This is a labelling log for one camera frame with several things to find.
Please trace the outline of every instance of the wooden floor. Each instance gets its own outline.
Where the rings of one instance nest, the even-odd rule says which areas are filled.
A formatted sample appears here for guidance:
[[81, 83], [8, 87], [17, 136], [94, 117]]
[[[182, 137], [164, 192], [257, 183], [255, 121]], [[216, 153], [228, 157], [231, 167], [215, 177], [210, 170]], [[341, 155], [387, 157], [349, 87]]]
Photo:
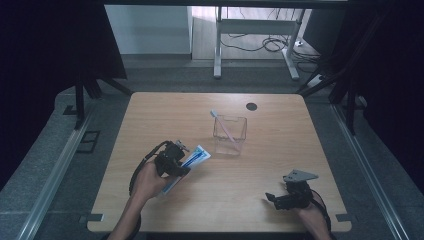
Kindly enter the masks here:
[[[192, 7], [193, 14], [193, 59], [213, 59], [216, 41], [216, 12], [215, 7]], [[302, 27], [298, 39], [302, 39], [305, 26], [308, 22], [311, 10], [306, 10], [302, 20]], [[299, 16], [299, 9], [275, 9], [275, 8], [239, 8], [225, 7], [222, 9], [222, 18], [231, 19], [270, 19], [270, 20], [293, 20]], [[254, 50], [263, 46], [262, 42], [268, 35], [247, 35], [234, 37], [237, 34], [222, 34], [222, 43], [239, 48]], [[284, 39], [282, 36], [271, 36]], [[268, 44], [269, 49], [278, 49], [278, 46]], [[221, 44], [222, 59], [283, 59], [281, 51], [271, 52], [262, 48], [258, 51], [246, 51], [237, 48], [226, 47]], [[295, 50], [302, 53], [316, 54], [315, 50], [307, 43]]]

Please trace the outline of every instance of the white desk frame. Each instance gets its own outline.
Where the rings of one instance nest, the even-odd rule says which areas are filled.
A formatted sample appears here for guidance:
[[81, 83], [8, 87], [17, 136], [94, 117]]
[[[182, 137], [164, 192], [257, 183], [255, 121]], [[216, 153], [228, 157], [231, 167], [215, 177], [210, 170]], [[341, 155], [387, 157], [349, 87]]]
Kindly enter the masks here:
[[221, 78], [221, 34], [260, 34], [260, 35], [290, 35], [287, 49], [282, 50], [284, 59], [293, 80], [299, 79], [296, 67], [291, 59], [294, 43], [299, 34], [305, 9], [302, 9], [296, 21], [287, 20], [247, 20], [247, 19], [222, 19], [222, 7], [218, 7], [216, 19], [216, 47], [213, 75]]

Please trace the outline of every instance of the transparent cup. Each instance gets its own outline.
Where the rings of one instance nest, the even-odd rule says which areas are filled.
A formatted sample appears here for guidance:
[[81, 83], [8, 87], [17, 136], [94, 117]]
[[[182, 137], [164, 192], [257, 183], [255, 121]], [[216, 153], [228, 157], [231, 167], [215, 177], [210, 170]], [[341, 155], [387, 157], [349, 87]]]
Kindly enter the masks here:
[[[234, 142], [227, 136], [221, 123], [231, 134]], [[213, 137], [215, 140], [215, 152], [230, 155], [240, 155], [243, 143], [246, 140], [247, 119], [245, 117], [233, 117], [218, 115], [215, 118]]]

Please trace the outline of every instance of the wooden table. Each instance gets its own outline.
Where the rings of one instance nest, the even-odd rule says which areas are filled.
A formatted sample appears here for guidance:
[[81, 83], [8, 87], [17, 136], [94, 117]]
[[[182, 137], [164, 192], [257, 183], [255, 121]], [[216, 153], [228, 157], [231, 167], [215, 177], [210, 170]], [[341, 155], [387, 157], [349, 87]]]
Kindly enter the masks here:
[[[255, 103], [257, 110], [248, 110], [247, 103]], [[241, 155], [214, 153], [211, 109], [247, 118]], [[333, 230], [350, 230], [350, 222], [336, 219], [346, 209], [301, 96], [134, 93], [92, 210], [104, 218], [89, 222], [91, 231], [112, 231], [141, 159], [162, 141], [177, 139], [191, 149], [201, 145], [212, 156], [167, 196], [147, 203], [140, 231], [302, 232], [291, 211], [275, 210], [265, 196], [287, 194], [282, 177], [293, 169], [319, 175], [308, 183], [323, 196]]]

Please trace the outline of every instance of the toothpaste tube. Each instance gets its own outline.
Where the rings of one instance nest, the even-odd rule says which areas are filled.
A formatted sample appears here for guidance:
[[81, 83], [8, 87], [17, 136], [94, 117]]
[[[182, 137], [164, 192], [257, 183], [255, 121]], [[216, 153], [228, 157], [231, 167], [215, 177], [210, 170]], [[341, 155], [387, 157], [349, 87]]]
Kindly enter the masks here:
[[[182, 167], [188, 167], [193, 171], [193, 169], [201, 164], [206, 159], [210, 158], [211, 155], [203, 149], [200, 145], [194, 149], [193, 153], [183, 162], [181, 165]], [[166, 195], [171, 189], [182, 179], [183, 177], [177, 177], [174, 181], [166, 185], [162, 191], [160, 192], [160, 195]]]

